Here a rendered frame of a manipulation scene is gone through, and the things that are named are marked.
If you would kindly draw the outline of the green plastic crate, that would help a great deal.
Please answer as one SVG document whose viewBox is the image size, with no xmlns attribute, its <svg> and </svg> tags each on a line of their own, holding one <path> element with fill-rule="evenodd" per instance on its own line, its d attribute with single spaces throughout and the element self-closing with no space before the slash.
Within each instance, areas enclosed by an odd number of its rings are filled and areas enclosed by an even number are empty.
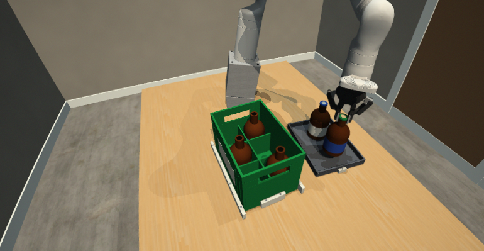
<svg viewBox="0 0 484 251">
<path fill-rule="evenodd" d="M 265 127 L 265 134 L 247 139 L 244 125 L 250 115 L 225 122 L 224 117 L 244 111 L 256 111 Z M 231 109 L 213 124 L 217 152 L 223 162 L 236 194 L 245 211 L 260 205 L 266 198 L 285 191 L 297 190 L 306 153 L 265 104 L 247 104 Z M 252 162 L 238 166 L 230 147 L 235 136 L 242 135 L 252 151 Z M 278 146 L 285 148 L 287 159 L 267 165 L 267 159 Z M 288 171 L 270 177 L 269 174 L 289 167 Z"/>
</svg>

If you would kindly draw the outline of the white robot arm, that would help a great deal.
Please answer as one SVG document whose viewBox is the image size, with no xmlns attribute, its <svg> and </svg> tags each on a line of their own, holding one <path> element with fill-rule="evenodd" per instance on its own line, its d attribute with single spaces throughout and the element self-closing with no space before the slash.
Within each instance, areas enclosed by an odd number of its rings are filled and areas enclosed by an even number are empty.
<svg viewBox="0 0 484 251">
<path fill-rule="evenodd" d="M 234 59 L 255 61 L 261 22 L 267 0 L 255 0 L 239 11 Z M 394 9 L 387 0 L 350 0 L 360 22 L 345 61 L 341 87 L 374 94 L 378 86 L 370 81 L 379 48 L 391 29 Z"/>
</svg>

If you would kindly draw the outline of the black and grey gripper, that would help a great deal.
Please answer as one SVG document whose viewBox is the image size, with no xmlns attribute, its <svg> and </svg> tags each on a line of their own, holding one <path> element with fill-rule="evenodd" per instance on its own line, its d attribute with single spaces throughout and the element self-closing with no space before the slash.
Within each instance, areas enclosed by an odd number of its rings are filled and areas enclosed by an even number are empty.
<svg viewBox="0 0 484 251">
<path fill-rule="evenodd" d="M 332 110 L 336 111 L 334 115 L 334 119 L 336 120 L 336 122 L 338 122 L 339 120 L 341 109 L 343 108 L 344 104 L 351 105 L 346 124 L 351 123 L 353 119 L 353 115 L 355 114 L 361 115 L 373 104 L 373 98 L 368 97 L 365 92 L 347 89 L 347 88 L 341 87 L 340 85 L 336 89 L 337 90 L 333 90 L 333 91 L 330 89 L 327 90 L 327 99 L 329 101 L 329 105 Z M 352 94 L 352 93 L 356 93 L 356 94 Z M 339 98 L 339 103 L 338 103 L 339 106 L 335 104 L 335 101 L 334 101 L 335 94 Z M 356 104 L 358 104 L 362 100 L 364 100 L 363 103 L 358 108 L 356 108 Z"/>
</svg>

